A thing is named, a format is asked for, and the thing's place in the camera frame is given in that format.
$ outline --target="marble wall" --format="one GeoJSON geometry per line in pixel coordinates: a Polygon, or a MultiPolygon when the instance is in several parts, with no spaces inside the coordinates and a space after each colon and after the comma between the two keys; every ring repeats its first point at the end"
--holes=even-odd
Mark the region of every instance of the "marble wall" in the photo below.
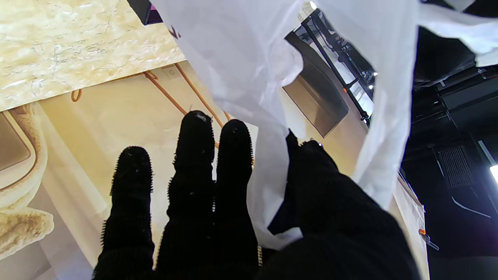
{"type": "Polygon", "coordinates": [[[0,3],[0,111],[184,59],[126,0],[0,3]]]}

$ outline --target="vent grille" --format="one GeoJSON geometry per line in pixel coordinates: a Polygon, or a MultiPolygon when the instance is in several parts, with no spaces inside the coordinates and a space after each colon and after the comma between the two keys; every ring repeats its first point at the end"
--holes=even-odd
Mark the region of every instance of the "vent grille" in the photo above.
{"type": "Polygon", "coordinates": [[[469,164],[465,159],[462,146],[440,151],[443,172],[451,188],[467,186],[474,183],[469,164]]]}

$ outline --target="led light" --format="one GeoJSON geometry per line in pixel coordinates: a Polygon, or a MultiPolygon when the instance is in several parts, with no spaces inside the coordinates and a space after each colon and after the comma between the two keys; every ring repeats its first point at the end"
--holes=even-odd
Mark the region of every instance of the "led light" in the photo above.
{"type": "Polygon", "coordinates": [[[495,181],[498,183],[498,165],[494,165],[490,167],[491,174],[495,178],[495,181]]]}

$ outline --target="black knit glove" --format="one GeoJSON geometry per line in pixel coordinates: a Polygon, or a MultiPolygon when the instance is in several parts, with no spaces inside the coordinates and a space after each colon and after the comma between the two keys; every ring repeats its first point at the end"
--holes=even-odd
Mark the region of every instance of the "black knit glove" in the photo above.
{"type": "Polygon", "coordinates": [[[168,188],[170,221],[155,271],[150,230],[152,171],[147,152],[120,155],[111,190],[112,210],[103,229],[103,251],[94,279],[200,279],[257,270],[257,241],[246,207],[252,147],[245,124],[231,120],[221,132],[217,181],[211,118],[200,111],[182,120],[168,188]]]}

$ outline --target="orange rope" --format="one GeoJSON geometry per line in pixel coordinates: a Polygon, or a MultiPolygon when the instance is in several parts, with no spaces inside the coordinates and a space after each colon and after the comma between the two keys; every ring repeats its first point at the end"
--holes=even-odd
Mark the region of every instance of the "orange rope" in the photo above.
{"type": "MultiPolygon", "coordinates": [[[[176,100],[171,96],[169,95],[169,93],[163,89],[163,87],[161,87],[161,85],[159,85],[159,83],[148,73],[148,71],[144,72],[143,73],[147,79],[149,79],[165,96],[167,99],[169,99],[169,101],[171,101],[171,103],[173,103],[173,105],[183,114],[183,115],[186,115],[187,114],[187,111],[185,111],[181,106],[180,104],[178,104],[178,102],[176,102],[176,100]]],[[[216,148],[219,148],[220,145],[218,144],[218,142],[215,141],[215,147],[216,148]]]]}
{"type": "Polygon", "coordinates": [[[118,81],[118,80],[123,80],[123,79],[126,79],[126,78],[131,78],[131,77],[135,77],[135,76],[140,76],[140,75],[143,75],[143,73],[140,72],[140,73],[136,73],[136,74],[133,74],[133,75],[124,76],[124,77],[121,77],[121,78],[117,78],[117,79],[114,79],[114,80],[110,80],[110,81],[104,82],[103,84],[114,82],[114,81],[118,81]]]}
{"type": "Polygon", "coordinates": [[[223,111],[223,113],[225,113],[225,117],[227,117],[227,120],[231,120],[232,118],[230,118],[230,115],[227,114],[227,112],[223,111]]]}
{"type": "Polygon", "coordinates": [[[178,63],[175,63],[175,66],[176,66],[176,68],[178,68],[178,71],[180,71],[180,74],[182,74],[182,76],[185,79],[185,81],[187,81],[187,84],[190,86],[190,88],[195,92],[195,94],[197,95],[197,97],[199,97],[199,99],[201,100],[202,104],[204,104],[204,106],[208,109],[208,111],[213,115],[213,117],[215,118],[216,122],[221,127],[223,127],[223,124],[220,121],[220,118],[218,118],[218,115],[216,115],[215,111],[213,111],[213,109],[211,109],[211,107],[206,102],[206,100],[204,100],[204,98],[202,97],[201,93],[195,88],[194,84],[192,84],[192,82],[190,81],[190,79],[187,77],[187,75],[183,71],[182,67],[178,63]]]}
{"type": "Polygon", "coordinates": [[[149,73],[154,78],[154,80],[159,80],[159,78],[152,71],[148,70],[147,73],[149,73]]]}
{"type": "Polygon", "coordinates": [[[71,92],[71,100],[73,102],[76,102],[76,101],[80,100],[81,95],[83,94],[83,89],[79,89],[78,90],[78,95],[76,95],[76,97],[74,96],[75,92],[76,92],[75,90],[71,92]]]}

